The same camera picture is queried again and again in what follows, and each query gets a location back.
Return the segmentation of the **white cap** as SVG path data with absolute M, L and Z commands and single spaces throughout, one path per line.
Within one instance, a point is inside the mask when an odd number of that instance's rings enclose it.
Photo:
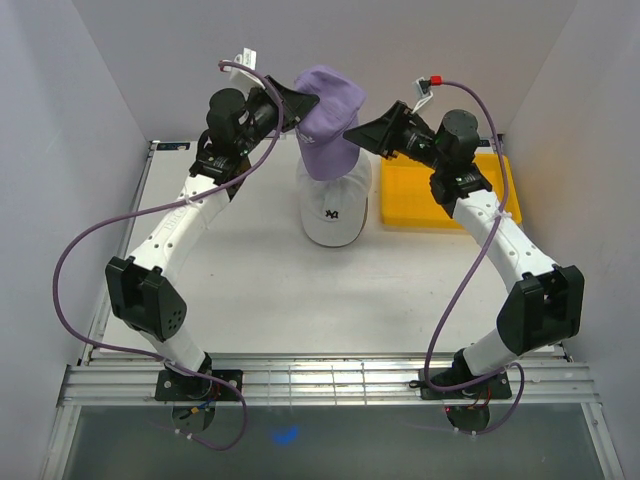
M 306 236 L 328 248 L 353 243 L 366 224 L 371 185 L 371 162 L 363 153 L 346 175 L 327 181 L 313 179 L 300 159 L 296 187 Z

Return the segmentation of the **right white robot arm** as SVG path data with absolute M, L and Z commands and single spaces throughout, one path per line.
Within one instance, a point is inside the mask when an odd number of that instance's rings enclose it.
M 431 193 L 447 215 L 480 245 L 499 273 L 508 296 L 496 326 L 461 349 L 452 365 L 425 378 L 431 391 L 474 397 L 488 380 L 524 354 L 574 337 L 580 329 L 585 279 L 575 266 L 544 254 L 504 210 L 474 162 L 480 144 L 476 117 L 447 112 L 432 130 L 404 103 L 351 128 L 344 138 L 381 156 L 403 154 L 433 169 Z

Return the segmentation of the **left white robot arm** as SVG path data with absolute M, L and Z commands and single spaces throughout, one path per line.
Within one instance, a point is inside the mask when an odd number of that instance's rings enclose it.
M 178 274 L 242 185 L 250 153 L 277 128 L 294 129 L 320 102 L 314 93 L 272 85 L 280 104 L 261 84 L 247 92 L 225 88 L 212 95 L 179 207 L 167 212 L 127 258 L 114 257 L 106 266 L 114 316 L 144 337 L 163 360 L 183 367 L 177 386 L 190 399 L 210 392 L 212 376 L 205 369 L 206 353 L 184 325 L 187 305 L 174 286 Z

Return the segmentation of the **purple baseball cap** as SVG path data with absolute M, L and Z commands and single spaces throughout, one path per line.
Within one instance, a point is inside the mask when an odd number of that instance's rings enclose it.
M 296 127 L 301 158 L 310 177 L 332 181 L 347 175 L 359 158 L 359 148 L 344 139 L 358 125 L 366 92 L 340 72 L 316 65 L 295 80 L 295 90 L 313 94 L 318 104 Z

